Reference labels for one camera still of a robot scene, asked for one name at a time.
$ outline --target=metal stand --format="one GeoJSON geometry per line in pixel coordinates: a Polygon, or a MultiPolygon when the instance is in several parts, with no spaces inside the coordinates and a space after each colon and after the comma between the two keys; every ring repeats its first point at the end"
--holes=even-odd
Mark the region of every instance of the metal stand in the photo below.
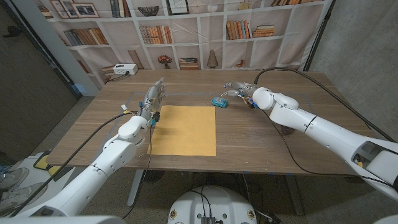
{"type": "Polygon", "coordinates": [[[292,202],[294,210],[297,215],[304,215],[303,205],[301,204],[300,192],[297,187],[296,178],[293,175],[286,175],[287,188],[289,189],[290,196],[292,197],[292,202]]]}
{"type": "Polygon", "coordinates": [[[127,200],[128,206],[132,206],[134,202],[136,202],[136,196],[139,193],[139,187],[142,184],[143,174],[144,170],[136,170],[136,174],[134,175],[134,179],[132,180],[129,198],[127,200]]]}

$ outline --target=shoe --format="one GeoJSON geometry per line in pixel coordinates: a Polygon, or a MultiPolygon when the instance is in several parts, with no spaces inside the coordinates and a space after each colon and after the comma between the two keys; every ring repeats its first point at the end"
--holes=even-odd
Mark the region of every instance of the shoe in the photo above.
{"type": "Polygon", "coordinates": [[[12,189],[17,187],[25,180],[28,174],[29,169],[21,167],[11,173],[0,175],[0,189],[12,189]]]}
{"type": "MultiPolygon", "coordinates": [[[[5,216],[24,203],[43,183],[37,183],[21,189],[4,192],[0,200],[0,216],[5,216]]],[[[45,186],[28,204],[36,201],[47,189],[45,186]]]]}

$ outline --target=bookshelf backdrop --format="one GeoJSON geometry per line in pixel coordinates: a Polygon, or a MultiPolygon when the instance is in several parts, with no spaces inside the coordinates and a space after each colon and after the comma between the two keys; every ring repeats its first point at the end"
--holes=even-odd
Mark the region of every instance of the bookshelf backdrop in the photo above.
{"type": "Polygon", "coordinates": [[[218,64],[215,69],[300,69],[332,0],[187,0],[190,13],[178,15],[169,15],[167,1],[172,0],[34,1],[47,9],[40,10],[101,89],[106,83],[103,68],[136,63],[143,69],[164,69],[158,62],[161,55],[173,60],[168,64],[171,69],[208,70],[212,50],[218,64]],[[57,4],[63,1],[76,3],[72,4],[75,14],[82,15],[66,19],[67,12],[60,12],[57,4]],[[116,13],[111,1],[124,7],[116,13]],[[95,13],[84,17],[84,11],[76,12],[78,6],[84,6],[86,13],[94,6],[95,13]],[[139,10],[153,6],[159,7],[156,16],[139,10]],[[246,38],[239,38],[237,22],[246,38]]]}

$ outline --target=cardboard sheet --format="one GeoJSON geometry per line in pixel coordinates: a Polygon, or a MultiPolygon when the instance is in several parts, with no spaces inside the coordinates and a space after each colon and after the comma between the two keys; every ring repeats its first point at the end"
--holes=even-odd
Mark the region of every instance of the cardboard sheet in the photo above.
{"type": "Polygon", "coordinates": [[[152,154],[216,156],[215,107],[163,106],[152,135],[152,154]]]}

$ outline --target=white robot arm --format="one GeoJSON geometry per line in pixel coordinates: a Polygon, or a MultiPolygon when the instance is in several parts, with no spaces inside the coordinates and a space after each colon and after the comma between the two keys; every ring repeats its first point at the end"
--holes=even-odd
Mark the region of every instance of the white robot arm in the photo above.
{"type": "Polygon", "coordinates": [[[123,124],[118,134],[104,145],[103,152],[59,194],[16,217],[75,216],[79,214],[106,180],[129,162],[145,141],[154,112],[165,98],[163,78],[149,88],[137,116],[123,124]]]}
{"type": "Polygon", "coordinates": [[[234,90],[221,96],[250,96],[254,105],[271,110],[273,122],[294,128],[337,154],[364,180],[384,195],[398,201],[398,144],[369,138],[299,109],[299,103],[281,93],[248,83],[225,84],[234,90]]]}

